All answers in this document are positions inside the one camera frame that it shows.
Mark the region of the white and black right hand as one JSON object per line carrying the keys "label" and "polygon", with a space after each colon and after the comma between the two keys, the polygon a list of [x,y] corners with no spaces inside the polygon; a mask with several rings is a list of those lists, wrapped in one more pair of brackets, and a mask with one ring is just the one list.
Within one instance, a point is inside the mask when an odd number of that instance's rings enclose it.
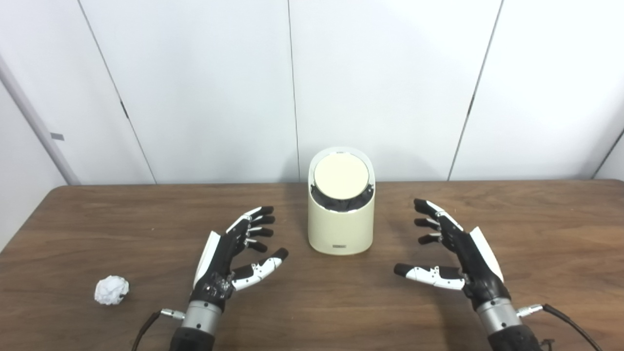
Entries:
{"label": "white and black right hand", "polygon": [[482,235],[477,235],[476,231],[464,231],[447,211],[428,200],[415,198],[414,208],[417,213],[427,215],[426,218],[416,218],[414,224],[435,230],[434,234],[420,237],[419,244],[441,243],[457,256],[460,267],[397,263],[394,267],[396,275],[443,289],[463,291],[474,310],[497,298],[511,299],[500,268],[494,263],[495,256]]}

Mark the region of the white and black left hand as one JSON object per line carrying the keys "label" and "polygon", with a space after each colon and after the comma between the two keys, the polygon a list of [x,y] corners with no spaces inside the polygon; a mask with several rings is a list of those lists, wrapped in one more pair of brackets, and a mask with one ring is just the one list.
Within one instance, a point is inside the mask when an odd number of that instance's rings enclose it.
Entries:
{"label": "white and black left hand", "polygon": [[267,228],[275,222],[272,206],[261,206],[242,214],[224,233],[211,231],[201,253],[193,281],[190,301],[214,305],[225,311],[233,293],[258,284],[280,267],[289,252],[280,248],[258,262],[232,268],[232,262],[245,249],[266,253],[268,247],[256,237],[272,237]]}

